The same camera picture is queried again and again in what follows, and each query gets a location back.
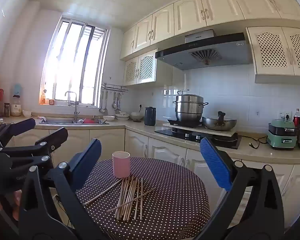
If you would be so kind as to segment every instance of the range hood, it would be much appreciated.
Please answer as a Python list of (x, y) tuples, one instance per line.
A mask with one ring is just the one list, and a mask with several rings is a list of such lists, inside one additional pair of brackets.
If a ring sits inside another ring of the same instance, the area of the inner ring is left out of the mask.
[(252, 63), (243, 33), (203, 39), (205, 35), (202, 33), (192, 36), (194, 41), (156, 52), (156, 59), (181, 70)]

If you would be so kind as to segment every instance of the kitchen countertop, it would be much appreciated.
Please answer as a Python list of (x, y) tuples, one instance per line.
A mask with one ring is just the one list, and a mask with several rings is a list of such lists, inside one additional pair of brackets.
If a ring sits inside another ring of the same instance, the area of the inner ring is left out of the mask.
[[(164, 123), (162, 121), (157, 121), (155, 126), (146, 126), (144, 125), (143, 122), (137, 123), (131, 120), (129, 121), (115, 120), (113, 122), (108, 122), (109, 124), (104, 124), (104, 125), (100, 125), (100, 124), (98, 125), (62, 124), (61, 125), (61, 124), (44, 124), (44, 123), (40, 123), (41, 120), (37, 119), (36, 116), (33, 116), (32, 118), (36, 120), (35, 129), (57, 130), (60, 127), (65, 127), (68, 130), (124, 128), (160, 141), (164, 141), (177, 146), (200, 151), (200, 143), (182, 140), (179, 138), (174, 138), (174, 137), (165, 136), (156, 133), (155, 132), (156, 130), (163, 130), (168, 128), (166, 126), (162, 126), (162, 124)], [(12, 123), (12, 122), (21, 122), (26, 119), (27, 119), (26, 117), (20, 116), (20, 117), (4, 118), (3, 121), (6, 123)], [(298, 148), (294, 148), (293, 150), (274, 150), (268, 144), (260, 144), (258, 149), (253, 149), (249, 146), (249, 143), (253, 143), (254, 146), (258, 145), (256, 141), (250, 138), (242, 137), (239, 148), (237, 150), (222, 148), (222, 147), (218, 147), (218, 149), (222, 151), (226, 151), (229, 154), (229, 156), (234, 159), (242, 159), (246, 161), (261, 162), (261, 163), (300, 164), (300, 150)]]

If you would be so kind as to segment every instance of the brown tablecloth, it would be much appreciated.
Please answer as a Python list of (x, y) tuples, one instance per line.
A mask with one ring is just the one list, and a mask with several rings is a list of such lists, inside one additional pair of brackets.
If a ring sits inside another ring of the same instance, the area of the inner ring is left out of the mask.
[[(121, 183), (85, 206), (91, 218), (109, 239), (185, 239), (194, 237), (210, 218), (204, 184), (192, 171), (180, 165), (150, 158), (131, 158), (131, 175), (143, 178), (143, 216), (133, 220), (136, 202), (128, 222), (114, 219)], [(113, 176), (112, 160), (98, 162), (84, 187), (76, 192), (81, 203), (100, 194), (119, 179)]]

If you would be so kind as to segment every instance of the faucet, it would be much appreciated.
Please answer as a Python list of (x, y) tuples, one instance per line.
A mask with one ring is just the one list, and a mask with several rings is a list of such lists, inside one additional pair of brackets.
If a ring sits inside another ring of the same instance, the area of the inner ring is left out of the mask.
[(77, 93), (68, 90), (68, 91), (65, 93), (65, 96), (67, 95), (67, 93), (74, 93), (74, 94), (75, 94), (75, 102), (74, 102), (74, 120), (77, 121), (77, 120), (78, 120), (78, 114), (80, 113), (80, 112), (79, 112), (79, 113), (77, 112), (77, 105), (79, 104), (79, 102), (77, 102)]

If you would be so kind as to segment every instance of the black thermos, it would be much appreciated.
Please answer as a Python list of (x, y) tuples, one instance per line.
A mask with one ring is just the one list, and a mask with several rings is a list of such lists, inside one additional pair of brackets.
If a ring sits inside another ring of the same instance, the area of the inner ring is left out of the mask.
[(146, 107), (145, 110), (145, 125), (155, 126), (155, 107)]

